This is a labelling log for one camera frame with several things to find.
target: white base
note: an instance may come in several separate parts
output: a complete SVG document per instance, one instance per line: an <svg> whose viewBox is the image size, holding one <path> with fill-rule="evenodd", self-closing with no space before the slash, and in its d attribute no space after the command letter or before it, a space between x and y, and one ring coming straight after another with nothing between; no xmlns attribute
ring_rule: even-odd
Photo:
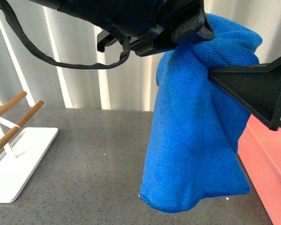
<svg viewBox="0 0 281 225"><path fill-rule="evenodd" d="M17 199L57 133L57 128L27 127L10 144L16 159L0 154L0 203Z"/></svg>

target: black cable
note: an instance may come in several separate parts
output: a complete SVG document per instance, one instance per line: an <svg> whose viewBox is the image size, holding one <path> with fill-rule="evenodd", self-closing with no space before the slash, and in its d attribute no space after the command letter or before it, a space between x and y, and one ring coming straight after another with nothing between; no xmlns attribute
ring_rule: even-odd
<svg viewBox="0 0 281 225"><path fill-rule="evenodd" d="M81 64L68 64L63 62L57 62L53 58L45 55L40 51L25 35L12 7L6 0L0 0L0 9L3 11L5 19L10 27L13 29L15 34L18 36L23 45L27 50L36 56L37 58L57 67L71 68L71 69L111 69L123 64L129 57L130 54L130 43L126 35L122 34L115 26L111 26L108 30L123 46L123 51L120 54L118 62L110 65L104 65L101 63L95 63L93 65L81 65Z"/></svg>

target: white wall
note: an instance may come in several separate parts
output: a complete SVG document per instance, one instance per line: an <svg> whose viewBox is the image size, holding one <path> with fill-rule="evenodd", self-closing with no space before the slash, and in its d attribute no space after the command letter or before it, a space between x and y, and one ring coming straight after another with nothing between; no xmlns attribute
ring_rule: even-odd
<svg viewBox="0 0 281 225"><path fill-rule="evenodd" d="M120 45L106 54L95 51L99 30L92 24L27 0L9 2L28 37L46 54L82 64L118 59ZM257 50L260 62L281 55L281 0L205 0L205 8L259 33L264 40ZM0 11L0 105L25 90L29 94L21 105L41 99L46 107L152 111L161 56L140 58L132 52L124 65L100 72L56 68L23 47Z"/></svg>

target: towel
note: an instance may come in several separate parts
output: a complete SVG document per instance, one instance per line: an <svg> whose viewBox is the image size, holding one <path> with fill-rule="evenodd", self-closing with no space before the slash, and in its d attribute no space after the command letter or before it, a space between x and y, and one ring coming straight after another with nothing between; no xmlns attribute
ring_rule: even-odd
<svg viewBox="0 0 281 225"><path fill-rule="evenodd" d="M210 67L259 63L255 32L208 15L215 38L179 44L161 59L140 199L167 213L201 199L240 195L250 186L237 160L250 113L207 79Z"/></svg>

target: speckled countertop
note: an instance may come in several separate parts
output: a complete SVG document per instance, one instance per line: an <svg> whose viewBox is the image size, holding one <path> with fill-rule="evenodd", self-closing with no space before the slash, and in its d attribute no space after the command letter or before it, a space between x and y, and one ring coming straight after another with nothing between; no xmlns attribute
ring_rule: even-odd
<svg viewBox="0 0 281 225"><path fill-rule="evenodd" d="M28 107L14 107L17 122ZM0 204L0 225L271 225L254 187L164 214L138 198L151 112L43 107L26 127L59 133L18 199Z"/></svg>

